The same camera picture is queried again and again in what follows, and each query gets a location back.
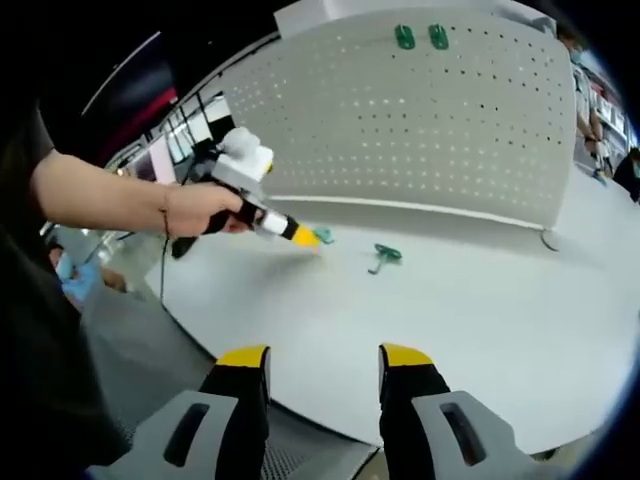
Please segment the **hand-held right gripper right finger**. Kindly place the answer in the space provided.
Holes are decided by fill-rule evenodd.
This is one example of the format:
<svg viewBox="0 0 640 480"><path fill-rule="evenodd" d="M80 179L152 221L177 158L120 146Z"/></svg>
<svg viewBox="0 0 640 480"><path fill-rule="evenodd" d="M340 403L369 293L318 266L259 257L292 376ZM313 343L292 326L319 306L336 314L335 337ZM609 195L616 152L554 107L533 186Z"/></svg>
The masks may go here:
<svg viewBox="0 0 640 480"><path fill-rule="evenodd" d="M392 479L516 479L511 426L434 361L398 344L379 346L380 435Z"/></svg>

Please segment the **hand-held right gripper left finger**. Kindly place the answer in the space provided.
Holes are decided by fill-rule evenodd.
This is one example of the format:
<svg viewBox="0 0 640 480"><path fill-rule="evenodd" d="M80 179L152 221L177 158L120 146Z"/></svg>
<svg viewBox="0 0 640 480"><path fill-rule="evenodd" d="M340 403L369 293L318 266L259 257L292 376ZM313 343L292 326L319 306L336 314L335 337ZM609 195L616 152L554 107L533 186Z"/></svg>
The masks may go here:
<svg viewBox="0 0 640 480"><path fill-rule="evenodd" d="M269 437L270 347L222 355L202 391L184 391L136 429L127 454L89 479L258 479Z"/></svg>

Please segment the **person's left hand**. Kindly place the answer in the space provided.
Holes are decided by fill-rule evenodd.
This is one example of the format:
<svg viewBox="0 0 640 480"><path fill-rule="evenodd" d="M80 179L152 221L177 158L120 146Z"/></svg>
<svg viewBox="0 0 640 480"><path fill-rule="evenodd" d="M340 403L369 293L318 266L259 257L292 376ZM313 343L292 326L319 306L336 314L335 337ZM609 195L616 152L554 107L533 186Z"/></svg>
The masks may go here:
<svg viewBox="0 0 640 480"><path fill-rule="evenodd" d="M173 237L196 237L205 232L214 215L228 212L221 231L246 232L249 227L234 216L242 204L238 195L214 184L169 186L164 202L165 231Z"/></svg>

